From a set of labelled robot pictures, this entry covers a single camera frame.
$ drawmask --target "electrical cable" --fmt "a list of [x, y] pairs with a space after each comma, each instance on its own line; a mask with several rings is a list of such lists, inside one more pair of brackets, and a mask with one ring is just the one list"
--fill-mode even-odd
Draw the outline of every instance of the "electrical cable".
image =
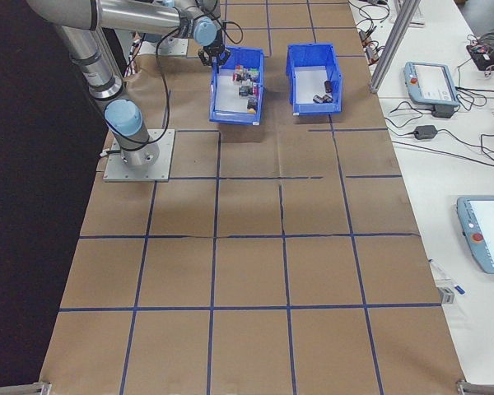
[[395, 132], [392, 128], [387, 127], [388, 130], [390, 130], [395, 136], [397, 137], [406, 137], [406, 136], [413, 136], [415, 132], [410, 132], [410, 133], [397, 133]]
[[226, 25], [231, 24], [231, 25], [237, 26], [237, 27], [238, 27], [238, 29], [240, 29], [240, 34], [241, 34], [241, 36], [240, 36], [240, 39], [239, 39], [239, 40], [237, 40], [237, 41], [234, 41], [234, 40], [233, 40], [233, 39], [229, 36], [229, 34], [227, 33], [227, 30], [226, 30], [226, 29], [223, 29], [223, 33], [225, 33], [225, 36], [227, 37], [227, 39], [229, 39], [229, 40], [231, 41], [231, 43], [232, 43], [232, 44], [234, 44], [234, 45], [238, 45], [239, 43], [241, 43], [241, 42], [244, 40], [244, 30], [241, 28], [241, 26], [240, 26], [240, 25], [238, 25], [238, 24], [237, 24], [236, 22], [234, 22], [234, 21], [224, 21], [223, 23], [224, 23], [224, 24], [226, 24]]
[[458, 85], [461, 85], [461, 67], [471, 60], [472, 58], [468, 58], [463, 63], [461, 63], [458, 67], [455, 68], [458, 71]]
[[[410, 135], [410, 134], [414, 134], [414, 132], [410, 132], [410, 133], [405, 133], [405, 134], [399, 134], [399, 133], [396, 133], [393, 129], [389, 128], [389, 130], [395, 134], [396, 136], [398, 137], [403, 137], [403, 136], [407, 136], [407, 135]], [[494, 134], [486, 134], [486, 133], [482, 133], [480, 135], [480, 143], [479, 144], [472, 144], [470, 142], [466, 142], [462, 139], [460, 139], [459, 137], [455, 136], [450, 130], [448, 129], [438, 129], [436, 131], [436, 134], [439, 133], [439, 132], [446, 132], [447, 134], [449, 134], [454, 140], [456, 140], [457, 142], [460, 142], [461, 144], [465, 145], [465, 146], [469, 146], [469, 147], [472, 147], [472, 148], [477, 148], [480, 150], [481, 154], [486, 156], [491, 162], [493, 163], [487, 163], [487, 162], [484, 162], [482, 160], [477, 160], [477, 159], [474, 159], [474, 158], [470, 158], [468, 156], [462, 156], [462, 155], [459, 155], [459, 154], [455, 154], [453, 152], [449, 152], [449, 151], [441, 151], [441, 150], [436, 150], [436, 149], [433, 149], [433, 148], [429, 148], [429, 147], [425, 147], [425, 146], [419, 146], [419, 145], [415, 145], [415, 144], [409, 144], [409, 143], [404, 143], [404, 142], [396, 142], [396, 141], [392, 141], [393, 143], [396, 143], [396, 144], [400, 144], [400, 145], [404, 145], [404, 146], [413, 146], [413, 147], [416, 147], [416, 148], [420, 148], [422, 150], [426, 150], [426, 151], [431, 151], [431, 152], [435, 152], [435, 153], [439, 153], [439, 154], [444, 154], [444, 155], [449, 155], [449, 156], [453, 156], [453, 157], [456, 157], [456, 158], [460, 158], [460, 159], [464, 159], [464, 160], [470, 160], [472, 162], [476, 162], [476, 163], [479, 163], [481, 165], [487, 165], [487, 166], [491, 166], [491, 167], [494, 167], [494, 157], [491, 156], [491, 154], [494, 154], [494, 149], [491, 149], [489, 147], [487, 147], [485, 141], [488, 139], [488, 138], [494, 138]]]
[[[401, 105], [403, 105], [403, 104], [408, 105], [408, 107], [407, 107], [406, 109], [401, 109], [400, 107], [401, 107]], [[388, 118], [388, 117], [384, 117], [384, 119], [385, 119], [385, 120], [387, 120], [388, 122], [390, 122], [390, 123], [391, 123], [392, 125], [394, 125], [396, 128], [399, 128], [399, 129], [400, 129], [400, 128], [404, 128], [406, 125], [408, 125], [408, 124], [409, 124], [410, 122], [412, 122], [413, 120], [421, 118], [421, 117], [424, 115], [424, 113], [423, 113], [422, 111], [431, 111], [431, 109], [418, 109], [418, 108], [416, 108], [416, 107], [413, 107], [413, 106], [410, 104], [410, 102], [408, 102], [408, 101], [406, 101], [406, 100], [405, 100], [405, 101], [401, 101], [401, 102], [397, 105], [397, 107], [395, 107], [394, 109], [392, 109], [392, 110], [391, 110], [388, 114], [392, 114], [392, 113], [397, 112], [397, 111], [409, 111], [409, 110], [411, 110], [411, 111], [415, 111], [415, 112], [417, 113], [417, 116], [416, 116], [416, 117], [412, 117], [412, 118], [410, 118], [408, 121], [406, 121], [406, 122], [405, 122], [405, 123], [403, 123], [402, 125], [397, 125], [394, 121], [392, 121], [392, 120], [391, 120], [390, 118]]]
[[126, 67], [126, 70], [124, 71], [124, 76], [126, 77], [128, 75], [128, 70], [132, 67], [132, 63], [135, 61], [135, 58], [139, 55], [139, 51], [141, 50], [142, 43], [145, 40], [145, 37], [147, 36], [146, 33], [142, 34], [141, 39], [139, 40], [139, 45], [137, 49], [134, 50], [132, 58], [130, 58], [130, 61], [128, 62], [128, 66]]
[[482, 160], [477, 160], [477, 159], [474, 159], [474, 158], [469, 158], [468, 156], [458, 155], [458, 154], [455, 154], [453, 152], [435, 150], [435, 149], [429, 148], [427, 146], [418, 146], [416, 144], [409, 144], [407, 142], [396, 142], [395, 140], [392, 140], [392, 143], [393, 144], [399, 144], [401, 146], [412, 146], [412, 147], [418, 148], [420, 150], [429, 151], [429, 152], [435, 152], [437, 154], [442, 154], [442, 155], [447, 155], [447, 156], [453, 156], [454, 158], [463, 159], [463, 160], [469, 160], [471, 162], [479, 163], [480, 165], [494, 167], [494, 164], [492, 164], [492, 163], [487, 163], [487, 162], [483, 162]]
[[165, 41], [166, 39], [168, 39], [170, 36], [172, 36], [174, 33], [177, 33], [178, 31], [179, 31], [179, 27], [176, 28], [176, 29], [174, 29], [174, 30], [172, 30], [167, 35], [164, 35], [163, 37], [161, 37], [161, 39], [159, 40], [159, 42], [156, 45], [156, 63], [157, 63], [157, 66], [159, 67], [159, 71], [160, 71], [160, 74], [161, 74], [161, 79], [163, 80], [163, 86], [165, 87], [165, 112], [166, 112], [166, 121], [165, 121], [165, 127], [164, 127], [163, 132], [161, 133], [161, 135], [158, 138], [154, 139], [154, 140], [148, 140], [146, 142], [136, 141], [136, 140], [133, 140], [130, 137], [124, 136], [121, 132], [119, 132], [117, 130], [117, 128], [114, 127], [114, 125], [112, 125], [107, 119], [105, 119], [106, 124], [110, 127], [110, 129], [112, 129], [112, 132], [114, 132], [115, 134], [117, 134], [118, 136], [122, 137], [124, 140], [126, 140], [128, 142], [132, 142], [133, 144], [140, 144], [140, 146], [135, 147], [135, 148], [129, 148], [129, 149], [123, 148], [126, 152], [139, 151], [139, 150], [141, 150], [142, 148], [144, 148], [145, 146], [147, 146], [149, 144], [154, 144], [154, 143], [160, 141], [165, 136], [165, 134], [166, 134], [166, 130], [168, 129], [169, 122], [170, 122], [170, 94], [169, 94], [169, 90], [168, 90], [168, 85], [166, 83], [166, 78], [165, 78], [165, 73], [163, 71], [163, 67], [161, 66], [161, 63], [159, 62], [159, 47], [163, 43], [163, 41]]
[[375, 23], [374, 23], [374, 18], [371, 17], [370, 14], [368, 14], [368, 12], [362, 10], [362, 7], [359, 7], [359, 6], [356, 6], [355, 4], [353, 4], [351, 1], [348, 0], [348, 4], [350, 6], [352, 6], [353, 8], [356, 8], [357, 10], [359, 10], [359, 15], [362, 16], [364, 19], [362, 21], [359, 21], [356, 26], [358, 27], [362, 22], [364, 21], [369, 21], [370, 22], [370, 27], [368, 28], [368, 30], [365, 32], [366, 33], [366, 36], [370, 36], [371, 33], [373, 33], [375, 31], [375, 29], [377, 28], [377, 26], [375, 26]]
[[[460, 91], [458, 92], [456, 98], [458, 102], [461, 104], [461, 107], [463, 107], [467, 111], [470, 111], [472, 107], [482, 108], [485, 105], [487, 105], [488, 102], [488, 99], [485, 95], [481, 95], [479, 93], [470, 92], [470, 91]], [[480, 98], [483, 99], [484, 101], [482, 102], [482, 104], [477, 104], [476, 99], [480, 99]]]
[[469, 91], [469, 92], [490, 92], [490, 93], [494, 93], [494, 90], [492, 89], [474, 89], [474, 88], [464, 88], [462, 86], [456, 86], [455, 87], [456, 90], [458, 91]]

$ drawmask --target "power adapter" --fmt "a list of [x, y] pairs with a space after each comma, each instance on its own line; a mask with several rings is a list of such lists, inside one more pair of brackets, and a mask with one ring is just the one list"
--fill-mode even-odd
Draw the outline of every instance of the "power adapter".
[[417, 126], [413, 131], [413, 136], [417, 140], [431, 140], [437, 134], [437, 129], [434, 125]]

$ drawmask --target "red emergency stop button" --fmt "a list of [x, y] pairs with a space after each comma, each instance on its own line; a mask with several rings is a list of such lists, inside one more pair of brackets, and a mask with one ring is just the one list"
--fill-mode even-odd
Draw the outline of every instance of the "red emergency stop button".
[[483, 241], [483, 235], [481, 233], [473, 233], [470, 238], [476, 243], [481, 243]]

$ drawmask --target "grid of blue tape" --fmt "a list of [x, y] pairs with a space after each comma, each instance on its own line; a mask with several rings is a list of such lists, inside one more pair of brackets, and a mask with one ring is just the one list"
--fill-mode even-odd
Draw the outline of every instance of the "grid of blue tape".
[[[219, 189], [220, 181], [223, 179], [238, 179], [238, 180], [302, 180], [302, 179], [322, 179], [321, 176], [311, 176], [311, 177], [221, 177], [221, 134], [218, 131], [194, 131], [194, 130], [183, 130], [179, 132], [218, 132], [218, 148], [217, 148], [217, 175], [215, 177], [178, 177], [173, 179], [179, 180], [191, 180], [191, 179], [211, 179], [216, 180], [216, 196], [215, 196], [215, 206], [214, 206], [214, 228], [212, 237], [212, 277], [211, 277], [211, 294], [210, 302], [208, 306], [152, 306], [152, 307], [142, 307], [139, 306], [139, 294], [141, 290], [142, 274], [144, 270], [147, 246], [149, 239], [176, 239], [176, 238], [186, 238], [193, 237], [190, 235], [150, 235], [151, 219], [153, 208], [156, 201], [156, 191], [158, 184], [154, 184], [152, 190], [150, 211], [148, 213], [147, 219], [147, 230], [144, 235], [90, 235], [81, 236], [81, 239], [144, 239], [144, 247], [142, 251], [141, 266], [139, 269], [139, 276], [137, 281], [137, 290], [135, 295], [135, 301], [133, 306], [124, 307], [108, 307], [108, 308], [61, 308], [61, 313], [72, 313], [72, 312], [92, 312], [92, 311], [128, 311], [132, 312], [132, 321], [130, 324], [130, 330], [128, 334], [128, 344], [126, 350], [126, 356], [123, 367], [123, 376], [121, 378], [121, 385], [119, 390], [119, 395], [124, 395], [124, 387], [126, 383], [126, 377], [128, 372], [128, 364], [130, 360], [130, 354], [132, 350], [133, 332], [135, 328], [135, 322], [137, 313], [140, 311], [208, 311], [209, 312], [209, 336], [208, 336], [208, 355], [207, 355], [207, 395], [211, 395], [212, 388], [212, 345], [213, 345], [213, 329], [214, 329], [214, 312], [215, 311], [242, 311], [242, 310], [285, 310], [287, 312], [287, 331], [288, 331], [288, 341], [289, 341], [289, 356], [290, 356], [290, 370], [291, 370], [291, 384], [293, 395], [298, 395], [299, 388], [296, 381], [296, 371], [295, 371], [295, 359], [294, 359], [294, 347], [293, 347], [293, 331], [292, 331], [292, 311], [302, 310], [302, 309], [363, 309], [367, 332], [370, 341], [370, 352], [373, 358], [373, 363], [375, 367], [375, 376], [377, 380], [377, 385], [380, 390], [380, 395], [384, 395], [384, 389], [382, 385], [382, 378], [380, 375], [379, 361], [377, 359], [377, 354], [375, 350], [375, 341], [373, 338], [373, 332], [371, 328], [371, 321], [369, 315], [369, 309], [384, 309], [384, 308], [433, 308], [439, 307], [439, 303], [399, 303], [399, 304], [368, 304], [366, 301], [366, 293], [364, 282], [361, 274], [361, 267], [357, 252], [356, 238], [357, 237], [378, 237], [378, 236], [390, 236], [390, 237], [406, 237], [406, 236], [418, 236], [414, 233], [356, 233], [352, 228], [352, 217], [349, 210], [349, 204], [346, 194], [346, 185], [344, 183], [345, 178], [397, 178], [401, 177], [400, 174], [372, 174], [372, 175], [344, 175], [342, 166], [340, 165], [340, 160], [338, 157], [338, 144], [337, 144], [337, 133], [341, 132], [363, 132], [370, 130], [380, 130], [384, 131], [383, 128], [355, 128], [355, 129], [343, 129], [336, 130], [333, 127], [333, 120], [329, 117], [329, 129], [313, 129], [311, 132], [329, 132], [333, 140], [333, 149], [338, 162], [338, 172], [340, 176], [341, 187], [343, 191], [344, 206], [347, 213], [347, 221], [349, 226], [349, 233], [333, 233], [333, 234], [287, 234], [285, 231], [285, 217], [284, 217], [284, 196], [282, 191], [282, 185], [278, 186], [278, 194], [280, 199], [280, 217], [281, 217], [281, 227], [282, 232], [279, 235], [229, 235], [224, 236], [225, 239], [263, 239], [263, 238], [274, 238], [282, 240], [282, 254], [284, 263], [284, 281], [286, 289], [286, 305], [268, 305], [268, 306], [215, 306], [214, 304], [214, 290], [216, 282], [216, 256], [217, 256], [217, 240], [218, 237], [218, 221], [217, 213], [219, 209]], [[355, 258], [355, 264], [357, 267], [357, 277], [359, 281], [359, 287], [361, 291], [362, 303], [360, 304], [316, 304], [316, 305], [293, 305], [291, 303], [291, 293], [289, 287], [289, 274], [287, 270], [287, 239], [290, 238], [312, 238], [312, 237], [349, 237], [352, 242], [352, 250]]]

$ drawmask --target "blue joint cap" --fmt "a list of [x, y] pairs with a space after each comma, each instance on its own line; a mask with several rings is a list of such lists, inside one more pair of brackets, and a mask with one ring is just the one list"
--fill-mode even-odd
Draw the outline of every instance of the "blue joint cap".
[[202, 46], [210, 45], [216, 38], [217, 28], [208, 16], [199, 18], [196, 21], [193, 37]]
[[106, 106], [105, 119], [115, 128], [115, 132], [125, 137], [133, 136], [142, 126], [141, 110], [130, 100], [112, 101]]

